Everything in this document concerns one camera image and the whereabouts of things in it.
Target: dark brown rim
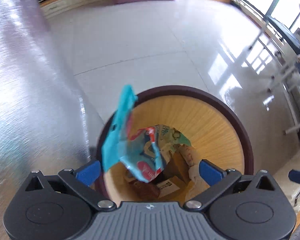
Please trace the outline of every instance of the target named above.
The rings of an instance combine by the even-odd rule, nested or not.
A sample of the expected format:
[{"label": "dark brown rim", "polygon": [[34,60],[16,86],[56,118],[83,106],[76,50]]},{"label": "dark brown rim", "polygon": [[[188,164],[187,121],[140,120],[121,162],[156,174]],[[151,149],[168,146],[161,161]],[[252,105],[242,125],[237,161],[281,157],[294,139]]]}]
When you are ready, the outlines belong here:
[{"label": "dark brown rim", "polygon": [[[138,94],[138,101],[135,103],[135,106],[141,105],[142,103],[163,96],[186,96],[191,98],[196,98],[201,100],[215,109],[217,109],[221,114],[223,114],[226,119],[231,123],[234,130],[236,131],[239,140],[241,142],[242,150],[243,150],[243,157],[244,157],[244,174],[253,175],[253,153],[252,147],[250,143],[249,136],[243,127],[242,123],[240,122],[239,118],[235,115],[235,113],[222,101],[220,101],[215,96],[199,90],[197,88],[187,87],[187,86],[162,86],[152,88],[146,91],[141,92]],[[101,156],[101,147],[103,142],[106,139],[108,134],[111,122],[112,122],[113,115],[106,123],[105,127],[102,130],[102,133],[98,140],[97,145],[97,160],[102,161]],[[104,196],[107,196],[106,187],[104,184],[103,176],[100,176],[99,179],[96,181],[96,188],[101,190]]]}]

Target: trash can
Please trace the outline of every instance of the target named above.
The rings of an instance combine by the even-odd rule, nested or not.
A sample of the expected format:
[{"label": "trash can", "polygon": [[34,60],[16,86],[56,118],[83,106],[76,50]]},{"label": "trash can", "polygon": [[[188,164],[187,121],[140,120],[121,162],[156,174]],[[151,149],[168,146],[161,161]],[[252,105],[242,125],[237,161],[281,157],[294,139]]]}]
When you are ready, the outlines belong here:
[{"label": "trash can", "polygon": [[[222,169],[235,168],[253,174],[253,154],[249,137],[234,112],[219,99],[196,88],[162,86],[138,94],[132,111],[131,134],[138,129],[164,124],[183,133],[197,150],[196,162],[208,159]],[[97,159],[111,125],[106,123],[97,146]],[[126,168],[117,163],[96,181],[101,190],[117,205],[121,201],[141,201],[124,180]],[[189,185],[177,197],[183,204]]]}]

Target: blue plastic wrapper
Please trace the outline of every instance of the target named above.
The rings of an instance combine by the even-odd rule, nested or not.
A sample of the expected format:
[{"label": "blue plastic wrapper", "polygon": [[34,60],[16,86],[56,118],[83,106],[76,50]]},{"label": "blue plastic wrapper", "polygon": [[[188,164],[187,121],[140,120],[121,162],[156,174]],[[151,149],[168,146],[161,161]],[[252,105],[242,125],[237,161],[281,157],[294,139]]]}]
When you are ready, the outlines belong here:
[{"label": "blue plastic wrapper", "polygon": [[103,169],[107,172],[120,161],[137,180],[148,183],[163,171],[176,151],[175,145],[191,146],[191,143],[178,130],[166,125],[139,129],[129,138],[131,111],[136,100],[132,87],[124,86],[102,146]]}]

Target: glossy floor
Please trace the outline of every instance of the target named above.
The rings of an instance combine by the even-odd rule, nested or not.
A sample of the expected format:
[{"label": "glossy floor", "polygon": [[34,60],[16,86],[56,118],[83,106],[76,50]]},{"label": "glossy floor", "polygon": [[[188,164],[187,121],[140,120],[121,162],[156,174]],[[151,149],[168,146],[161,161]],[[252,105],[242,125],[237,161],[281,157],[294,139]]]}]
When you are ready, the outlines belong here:
[{"label": "glossy floor", "polygon": [[[237,114],[250,136],[255,170],[274,173],[300,147],[296,133],[283,135],[293,122],[282,89],[266,92],[273,61],[244,63],[259,29],[237,8],[210,0],[89,5],[49,23],[62,56],[104,122],[125,84],[136,93],[186,85],[211,93]],[[248,56],[250,63],[260,46]]]}]

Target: silver bolt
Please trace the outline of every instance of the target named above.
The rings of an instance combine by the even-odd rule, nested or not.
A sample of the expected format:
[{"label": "silver bolt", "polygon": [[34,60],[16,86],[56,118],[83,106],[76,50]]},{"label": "silver bolt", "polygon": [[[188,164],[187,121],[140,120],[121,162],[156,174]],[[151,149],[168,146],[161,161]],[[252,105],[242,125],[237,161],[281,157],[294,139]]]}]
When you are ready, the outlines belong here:
[{"label": "silver bolt", "polygon": [[100,208],[112,208],[114,203],[111,200],[101,200],[98,202],[98,207]]},{"label": "silver bolt", "polygon": [[190,200],[186,203],[186,207],[189,209],[198,209],[201,208],[202,204],[196,200]]}]

